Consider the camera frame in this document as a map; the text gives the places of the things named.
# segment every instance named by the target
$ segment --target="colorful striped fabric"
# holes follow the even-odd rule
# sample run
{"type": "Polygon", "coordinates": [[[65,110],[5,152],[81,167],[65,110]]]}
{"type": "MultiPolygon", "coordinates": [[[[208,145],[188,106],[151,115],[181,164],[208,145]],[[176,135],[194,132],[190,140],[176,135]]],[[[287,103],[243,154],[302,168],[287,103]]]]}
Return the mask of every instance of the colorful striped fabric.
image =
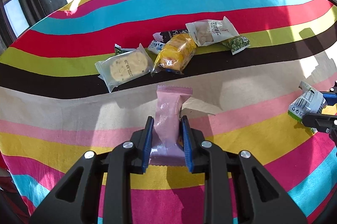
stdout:
{"type": "MultiPolygon", "coordinates": [[[[77,0],[43,19],[0,56],[0,151],[30,213],[83,153],[142,128],[164,84],[192,87],[182,110],[191,127],[224,150],[251,151],[311,223],[335,190],[337,151],[287,110],[300,80],[327,90],[337,79],[336,15],[327,0],[77,0]],[[224,15],[251,48],[201,47],[183,76],[146,75],[111,94],[97,77],[94,63],[115,43],[146,47],[155,32],[224,15]]],[[[185,167],[132,175],[134,223],[201,223],[203,184],[185,167]]]]}

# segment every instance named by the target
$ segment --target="triangular cutout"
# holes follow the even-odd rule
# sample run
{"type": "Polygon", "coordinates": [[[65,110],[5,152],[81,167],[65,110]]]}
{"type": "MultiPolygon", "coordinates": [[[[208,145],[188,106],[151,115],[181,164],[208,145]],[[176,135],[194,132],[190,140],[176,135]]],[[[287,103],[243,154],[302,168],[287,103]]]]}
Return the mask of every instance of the triangular cutout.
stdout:
{"type": "Polygon", "coordinates": [[[84,168],[77,168],[70,176],[70,178],[62,185],[62,188],[56,194],[57,199],[61,199],[68,202],[74,202],[77,194],[77,190],[80,185],[81,177],[84,168]]]}
{"type": "Polygon", "coordinates": [[[277,191],[267,181],[267,179],[260,173],[257,168],[253,168],[253,175],[257,184],[258,192],[262,202],[267,202],[279,197],[277,191]]]}

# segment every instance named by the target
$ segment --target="striped tablecloth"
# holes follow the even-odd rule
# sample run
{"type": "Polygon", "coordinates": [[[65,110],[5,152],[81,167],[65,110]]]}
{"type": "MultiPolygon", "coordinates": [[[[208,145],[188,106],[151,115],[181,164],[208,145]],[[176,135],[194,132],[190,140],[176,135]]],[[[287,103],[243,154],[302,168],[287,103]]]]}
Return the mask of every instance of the striped tablecloth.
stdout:
{"type": "MultiPolygon", "coordinates": [[[[287,109],[301,80],[327,90],[337,79],[336,14],[327,0],[77,0],[43,19],[0,56],[0,151],[30,212],[85,151],[110,151],[144,127],[157,86],[171,85],[193,88],[182,110],[191,127],[251,151],[311,223],[336,185],[336,148],[287,109]],[[201,47],[183,76],[148,74],[111,94],[97,77],[115,43],[147,47],[155,32],[224,15],[251,48],[201,47]]],[[[136,224],[202,222],[203,175],[149,166],[131,187],[136,224]]]]}

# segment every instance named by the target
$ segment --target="silver screw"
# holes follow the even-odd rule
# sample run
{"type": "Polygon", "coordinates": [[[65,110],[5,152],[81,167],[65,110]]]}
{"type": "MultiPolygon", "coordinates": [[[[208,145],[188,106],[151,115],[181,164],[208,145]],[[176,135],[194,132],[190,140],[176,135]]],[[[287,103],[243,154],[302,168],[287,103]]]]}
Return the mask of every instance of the silver screw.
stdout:
{"type": "Polygon", "coordinates": [[[90,159],[90,158],[93,158],[95,155],[95,153],[93,151],[87,151],[85,154],[84,154],[84,158],[86,159],[90,159]]]}
{"type": "Polygon", "coordinates": [[[240,155],[243,158],[250,158],[250,156],[251,156],[250,152],[248,152],[248,151],[241,151],[240,155]]]}
{"type": "Polygon", "coordinates": [[[123,147],[125,148],[125,149],[130,149],[130,148],[132,148],[134,146],[134,144],[131,142],[131,141],[127,141],[127,142],[124,142],[123,143],[123,147]]]}
{"type": "Polygon", "coordinates": [[[203,146],[204,148],[210,148],[212,147],[212,143],[209,141],[203,141],[201,142],[201,146],[203,146]]]}

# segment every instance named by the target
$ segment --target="blue stripe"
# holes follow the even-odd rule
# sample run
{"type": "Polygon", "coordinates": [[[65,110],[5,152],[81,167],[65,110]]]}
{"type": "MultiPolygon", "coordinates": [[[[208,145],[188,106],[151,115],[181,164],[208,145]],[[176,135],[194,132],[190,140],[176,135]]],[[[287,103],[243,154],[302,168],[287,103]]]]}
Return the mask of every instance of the blue stripe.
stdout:
{"type": "MultiPolygon", "coordinates": [[[[288,194],[296,202],[305,216],[310,215],[327,197],[337,183],[337,149],[334,148],[324,161],[288,194]]],[[[49,190],[29,175],[12,175],[13,181],[22,196],[27,196],[37,207],[49,190]]]]}
{"type": "Polygon", "coordinates": [[[335,147],[306,179],[288,192],[306,217],[323,202],[337,183],[336,152],[335,147]]]}
{"type": "Polygon", "coordinates": [[[309,1],[312,0],[127,0],[96,9],[79,18],[46,17],[31,29],[50,35],[85,34],[125,22],[169,15],[299,5],[309,1]]]}

